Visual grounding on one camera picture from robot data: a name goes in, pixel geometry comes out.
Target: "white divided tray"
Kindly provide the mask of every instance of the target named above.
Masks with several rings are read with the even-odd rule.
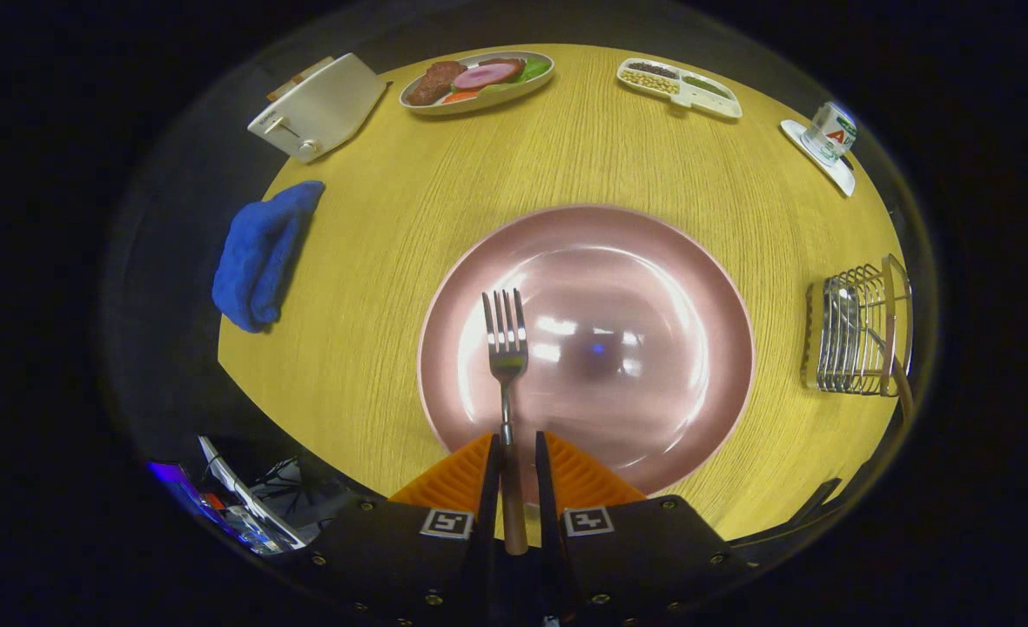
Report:
[[[651,74],[648,71],[633,69],[632,67],[629,67],[629,64],[649,64],[651,66],[664,68],[666,71],[673,72],[677,78],[667,78],[657,74]],[[622,72],[625,71],[635,71],[639,75],[664,78],[669,82],[675,83],[680,88],[680,93],[669,94],[668,91],[661,91],[659,88],[648,87],[645,84],[630,82],[630,80],[622,78]],[[660,96],[662,99],[668,99],[668,102],[674,105],[686,108],[701,108],[701,110],[710,111],[713,112],[713,114],[720,114],[725,117],[741,117],[741,104],[737,102],[737,96],[734,95],[734,91],[732,91],[730,87],[726,87],[725,84],[718,82],[718,80],[707,78],[702,74],[696,74],[693,71],[687,71],[686,69],[681,69],[675,66],[662,64],[660,61],[629,59],[622,61],[622,64],[618,67],[616,75],[618,76],[618,80],[621,80],[622,84],[625,84],[626,87],[636,88],[637,91],[645,91],[647,95]],[[686,82],[685,77],[696,79],[697,82],[706,84],[708,88],[697,87],[695,84]]]

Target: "meat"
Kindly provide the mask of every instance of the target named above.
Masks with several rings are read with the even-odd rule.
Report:
[[[451,82],[456,76],[466,71],[467,66],[455,63],[455,61],[437,61],[429,67],[421,76],[421,82],[413,93],[406,96],[407,102],[411,105],[431,105],[440,100],[447,90],[451,88]]]
[[[486,84],[507,82],[520,72],[521,70],[514,64],[480,65],[456,76],[452,84],[455,88],[483,88]]]
[[[518,67],[518,71],[523,71],[525,69],[525,60],[486,60],[479,61],[480,66],[489,66],[490,64],[511,64]]]

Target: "yellow table surface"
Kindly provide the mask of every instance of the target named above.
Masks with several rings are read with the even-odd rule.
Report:
[[[316,455],[390,495],[446,456],[417,392],[419,330],[441,279],[479,238],[530,211],[615,204],[701,243],[741,291],[756,334],[757,379],[736,432],[664,492],[737,539],[787,520],[820,482],[850,479],[895,400],[815,392],[799,373],[809,283],[884,254],[903,259],[856,159],[845,198],[777,127],[809,120],[776,100],[664,60],[733,88],[744,112],[734,122],[673,110],[615,78],[628,57],[660,57],[541,43],[441,59],[503,48],[553,57],[556,76],[492,110],[426,118],[398,97],[433,60],[395,69],[350,143],[282,168],[264,197],[306,180],[327,190],[281,321],[251,334],[223,319],[219,362],[231,378]],[[537,509],[528,520],[539,545]]]

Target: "blue towel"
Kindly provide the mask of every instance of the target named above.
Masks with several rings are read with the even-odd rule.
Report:
[[[240,329],[258,333],[278,321],[279,286],[322,193],[320,181],[297,183],[270,201],[248,204],[231,220],[212,300]]]

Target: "cable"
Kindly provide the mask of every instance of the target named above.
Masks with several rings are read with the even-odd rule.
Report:
[[[254,485],[255,487],[258,487],[258,485],[260,485],[261,487],[301,487],[301,484],[299,484],[296,481],[285,481],[283,483],[271,483],[270,481],[266,481],[265,483],[255,483]]]
[[[294,464],[296,459],[297,458],[294,456],[278,462],[278,464],[273,465],[273,467],[270,467],[270,469],[266,471],[265,474],[260,476],[258,479],[251,481],[252,485],[264,483],[271,479],[278,479],[279,481],[291,481],[291,480],[284,480],[283,477],[280,477],[278,473],[280,473],[282,469],[286,468],[288,465]]]
[[[293,495],[293,500],[290,501],[290,507],[286,508],[286,513],[284,513],[284,515],[282,515],[282,517],[290,516],[294,512],[294,510],[296,510],[296,508],[298,508],[298,501],[299,500],[301,500],[301,491],[299,491],[299,489],[298,489],[298,492]]]
[[[212,468],[212,462],[214,462],[216,459],[219,459],[219,453],[215,453],[215,455],[213,455],[212,458],[208,460],[208,464],[204,465],[204,472],[200,473],[200,481],[199,481],[199,483],[204,483],[204,480],[207,479],[207,477],[208,477],[208,469]]]
[[[280,496],[283,494],[292,494],[294,491],[298,491],[299,493],[299,489],[295,487],[281,487],[279,489],[276,489],[273,492],[266,492],[263,489],[255,489],[255,491],[252,491],[252,493],[255,496],[258,496],[258,499],[273,499],[274,496]]]

